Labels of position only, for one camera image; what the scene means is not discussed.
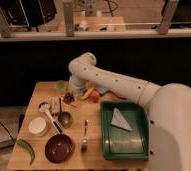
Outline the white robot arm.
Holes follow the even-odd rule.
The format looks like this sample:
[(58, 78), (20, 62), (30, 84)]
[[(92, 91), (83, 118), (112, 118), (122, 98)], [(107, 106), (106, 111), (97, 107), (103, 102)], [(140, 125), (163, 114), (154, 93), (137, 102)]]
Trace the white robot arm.
[(191, 88), (164, 86), (96, 67), (84, 53), (69, 63), (69, 87), (79, 93), (91, 81), (140, 105), (149, 120), (149, 171), (191, 171)]

